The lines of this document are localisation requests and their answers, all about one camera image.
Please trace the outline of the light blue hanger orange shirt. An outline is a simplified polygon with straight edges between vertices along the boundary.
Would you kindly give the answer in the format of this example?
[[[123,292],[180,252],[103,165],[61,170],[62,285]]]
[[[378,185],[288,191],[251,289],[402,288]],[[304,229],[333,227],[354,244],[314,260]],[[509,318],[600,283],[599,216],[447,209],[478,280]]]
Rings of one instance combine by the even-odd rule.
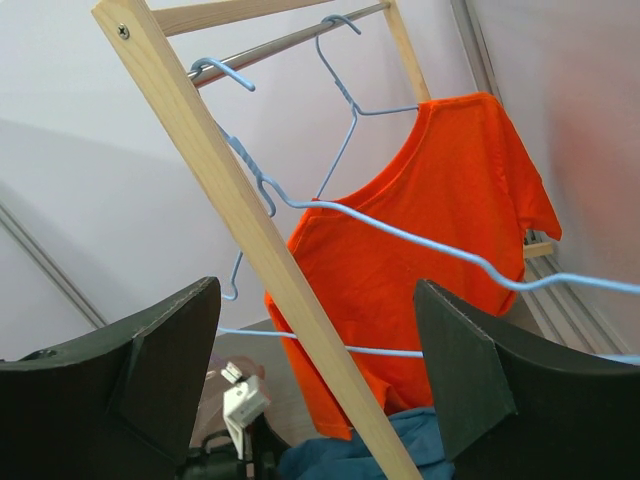
[[[340,76],[337,74],[337,72],[335,71],[335,69],[333,68],[333,66],[331,65],[331,63],[328,61],[328,59],[326,58],[326,56],[324,55],[324,52],[322,51],[322,47],[321,47],[321,43],[320,43],[320,37],[321,35],[318,34],[314,37],[314,46],[315,46],[315,50],[316,50],[316,54],[318,55],[320,61],[322,62],[322,64],[324,65],[324,67],[326,68],[326,70],[328,71],[328,73],[330,74],[331,78],[333,79],[333,82],[335,84],[335,86],[337,87],[338,91],[340,92],[340,94],[342,95],[342,97],[344,98],[344,100],[346,101],[348,107],[349,107],[349,111],[351,113],[351,123],[349,125],[349,128],[346,132],[346,135],[334,157],[334,160],[332,161],[332,163],[329,166],[329,169],[326,173],[326,175],[324,176],[317,192],[316,192],[316,197],[319,198],[322,193],[324,192],[324,190],[326,189],[327,184],[329,183],[332,175],[334,174],[334,171],[338,165],[338,163],[340,162],[340,160],[342,159],[344,152],[354,134],[354,131],[356,129],[356,126],[358,124],[358,120],[360,117],[375,117],[375,116],[384,116],[384,115],[393,115],[393,114],[398,114],[398,113],[404,113],[404,112],[411,112],[411,111],[418,111],[419,110],[419,106],[417,104],[414,105],[408,105],[408,106],[401,106],[401,107],[395,107],[395,108],[390,108],[390,109],[382,109],[382,110],[363,110],[362,107],[358,104],[358,102],[353,98],[353,96],[351,95],[351,93],[349,92],[348,88],[346,87],[346,85],[344,84],[344,82],[342,81],[342,79],[340,78]]]

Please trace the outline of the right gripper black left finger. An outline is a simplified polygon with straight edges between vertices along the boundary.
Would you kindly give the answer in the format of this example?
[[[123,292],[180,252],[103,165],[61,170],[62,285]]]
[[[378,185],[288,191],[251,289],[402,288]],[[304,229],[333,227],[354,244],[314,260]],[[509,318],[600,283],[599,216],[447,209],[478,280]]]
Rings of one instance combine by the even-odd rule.
[[[185,461],[221,310],[202,278],[1,365],[5,479],[171,479]]]

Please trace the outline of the light blue wire hanger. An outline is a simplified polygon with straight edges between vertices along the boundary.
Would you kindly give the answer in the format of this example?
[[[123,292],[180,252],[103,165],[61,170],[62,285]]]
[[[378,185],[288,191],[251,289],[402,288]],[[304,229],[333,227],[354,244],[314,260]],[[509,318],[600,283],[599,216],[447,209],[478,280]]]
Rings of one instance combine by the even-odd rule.
[[[205,57],[199,60],[196,60],[192,66],[189,75],[193,76],[191,79],[192,83],[195,85],[195,80],[199,80],[201,77],[204,77],[205,67],[216,67],[223,73],[223,76],[228,76],[235,80],[237,83],[242,85],[245,89],[249,91],[254,91],[256,89],[255,85],[244,78],[241,74],[239,74],[236,70],[231,67],[226,66],[222,63],[222,61],[216,60],[212,57]],[[285,191],[281,188],[281,186],[272,178],[265,175],[262,170],[259,168],[257,163],[251,158],[249,153],[246,151],[241,142],[236,138],[229,136],[224,129],[221,129],[224,139],[227,143],[232,147],[232,149],[237,153],[240,158],[245,162],[245,164],[249,167],[249,170],[254,174],[257,180],[257,186],[260,194],[266,200],[269,206],[269,217],[273,217],[276,212],[276,207],[271,199],[270,195],[266,192],[263,187],[263,184],[266,182],[269,184],[272,189],[277,193],[280,199],[289,207],[294,209],[329,209],[333,211],[337,211],[341,214],[344,214],[350,218],[353,218],[361,223],[369,225],[377,230],[380,230],[386,234],[392,235],[394,237],[400,238],[402,240],[411,242],[413,244],[419,245],[421,247],[428,248],[430,250],[437,251],[439,253],[451,256],[453,258],[457,258],[469,264],[475,265],[479,267],[481,270],[485,272],[485,274],[496,284],[515,292],[528,292],[536,289],[547,288],[555,284],[559,283],[569,283],[569,284],[577,284],[583,285],[587,287],[599,288],[604,290],[610,290],[618,293],[626,293],[631,295],[639,295],[639,284],[633,284],[628,282],[620,282],[602,278],[594,278],[584,275],[572,274],[572,273],[557,273],[552,274],[547,277],[543,277],[541,280],[536,280],[533,282],[518,282],[515,280],[511,280],[506,276],[502,275],[495,266],[490,263],[487,259],[482,256],[470,253],[468,251],[455,248],[446,244],[442,244],[436,242],[434,240],[430,240],[424,237],[420,237],[413,233],[406,232],[394,226],[391,226],[387,223],[381,222],[377,219],[374,219],[368,215],[365,215],[353,208],[347,207],[340,203],[334,201],[309,201],[309,202],[298,202],[291,199]],[[230,329],[224,327],[218,327],[219,331],[225,334],[237,334],[237,335],[248,335],[248,336],[268,336],[268,337],[281,337],[297,340],[297,336],[293,333],[277,333],[277,332],[267,332],[267,331],[256,331],[256,330],[246,330],[246,329]],[[390,356],[390,357],[402,357],[402,358],[423,358],[422,353],[418,353],[418,351],[410,351],[410,350],[393,350],[393,349],[381,349],[381,348],[370,348],[370,347],[357,347],[357,346],[346,346],[346,349],[355,353],[369,354],[369,355],[378,355],[378,356]],[[624,363],[630,365],[639,366],[639,354],[591,354],[596,357]]]

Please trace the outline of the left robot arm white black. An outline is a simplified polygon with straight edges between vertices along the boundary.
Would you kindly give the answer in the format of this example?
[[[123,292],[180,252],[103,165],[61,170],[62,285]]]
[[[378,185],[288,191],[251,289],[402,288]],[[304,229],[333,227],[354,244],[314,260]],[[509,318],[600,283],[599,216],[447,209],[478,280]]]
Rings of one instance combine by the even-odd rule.
[[[175,479],[279,479],[277,467],[290,448],[260,415],[244,431],[248,453],[238,457],[229,430],[207,435],[199,446],[190,447]]]

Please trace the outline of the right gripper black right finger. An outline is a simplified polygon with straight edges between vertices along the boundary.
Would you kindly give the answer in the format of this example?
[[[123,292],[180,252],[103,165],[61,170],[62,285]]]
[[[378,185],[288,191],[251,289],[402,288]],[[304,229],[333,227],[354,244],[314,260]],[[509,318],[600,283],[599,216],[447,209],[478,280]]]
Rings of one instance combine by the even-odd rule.
[[[489,315],[432,281],[414,291],[446,458],[459,479],[635,479],[639,369]]]

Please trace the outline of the blue t shirt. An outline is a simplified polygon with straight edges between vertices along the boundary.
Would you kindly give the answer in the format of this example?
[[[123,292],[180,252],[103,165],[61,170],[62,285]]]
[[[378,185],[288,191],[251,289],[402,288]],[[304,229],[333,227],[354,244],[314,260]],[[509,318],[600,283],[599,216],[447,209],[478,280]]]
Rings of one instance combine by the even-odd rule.
[[[432,407],[389,417],[421,477],[451,480],[454,465],[445,458],[439,425]],[[358,434],[349,440],[317,438],[285,451],[277,468],[281,479],[383,479],[383,471]]]

